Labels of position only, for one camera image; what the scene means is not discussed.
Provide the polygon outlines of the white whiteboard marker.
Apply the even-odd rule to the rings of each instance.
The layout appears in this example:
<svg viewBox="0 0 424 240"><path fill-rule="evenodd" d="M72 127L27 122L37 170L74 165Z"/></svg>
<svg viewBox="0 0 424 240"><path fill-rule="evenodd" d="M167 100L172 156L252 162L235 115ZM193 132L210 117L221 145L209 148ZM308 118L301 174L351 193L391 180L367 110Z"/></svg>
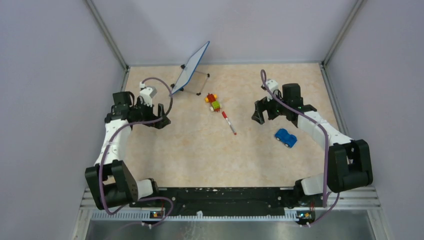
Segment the white whiteboard marker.
<svg viewBox="0 0 424 240"><path fill-rule="evenodd" d="M237 132L236 132L235 128L233 127L232 123L230 122L230 120L229 120L228 116L226 115L226 113L225 113L224 111L222 111L222 113L221 113L221 114L222 114L222 116L224 117L224 119L226 120L226 122L228 123L228 125L229 125L229 127L230 127L230 129L231 129L232 133L233 133L234 135L236 135L236 134L237 134Z"/></svg>

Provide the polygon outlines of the blue framed whiteboard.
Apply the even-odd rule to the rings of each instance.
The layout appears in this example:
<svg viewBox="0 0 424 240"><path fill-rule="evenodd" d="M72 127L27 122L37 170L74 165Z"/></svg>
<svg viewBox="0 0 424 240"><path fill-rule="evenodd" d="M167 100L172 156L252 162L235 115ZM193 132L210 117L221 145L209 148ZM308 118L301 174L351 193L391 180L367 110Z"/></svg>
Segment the blue framed whiteboard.
<svg viewBox="0 0 424 240"><path fill-rule="evenodd" d="M193 92L193 94L200 96L202 94L202 91L206 85L207 80L210 78L209 73L201 72L197 70L197 67L199 66L200 61L202 60L202 57L204 56L208 46L210 44L210 41L207 41L202 47L200 47L187 61L186 64L181 65L181 73L177 79L177 81L172 85L171 94L174 95L178 91L183 92L186 85L190 82L193 75L195 73L205 75L205 81L201 87L201 89L198 92Z"/></svg>

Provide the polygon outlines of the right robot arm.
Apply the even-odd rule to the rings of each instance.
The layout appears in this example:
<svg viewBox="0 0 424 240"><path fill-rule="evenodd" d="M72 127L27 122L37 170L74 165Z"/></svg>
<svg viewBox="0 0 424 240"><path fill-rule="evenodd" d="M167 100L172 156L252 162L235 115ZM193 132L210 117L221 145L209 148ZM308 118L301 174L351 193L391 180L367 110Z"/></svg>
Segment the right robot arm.
<svg viewBox="0 0 424 240"><path fill-rule="evenodd" d="M254 103L252 120L264 124L264 112L269 120L284 116L324 150L323 173L295 182L293 200L297 205L307 206L314 195L340 193L373 183L369 144L339 132L314 106L304 104L299 84L288 83L279 88L275 80L268 79L261 88L268 95Z"/></svg>

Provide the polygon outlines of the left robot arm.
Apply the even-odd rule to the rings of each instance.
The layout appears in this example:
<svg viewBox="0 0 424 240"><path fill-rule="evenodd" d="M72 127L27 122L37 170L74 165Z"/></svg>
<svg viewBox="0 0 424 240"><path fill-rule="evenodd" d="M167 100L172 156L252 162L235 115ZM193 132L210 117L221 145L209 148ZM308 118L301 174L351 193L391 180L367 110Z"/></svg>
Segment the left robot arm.
<svg viewBox="0 0 424 240"><path fill-rule="evenodd" d="M132 204L141 199L147 206L160 202L157 183L152 178L135 180L124 162L128 139L136 124L162 129L171 123L163 104L154 114L156 90L146 87L135 97L130 91L112 95L114 104L104 119L105 138L99 157L85 170L85 179L99 210Z"/></svg>

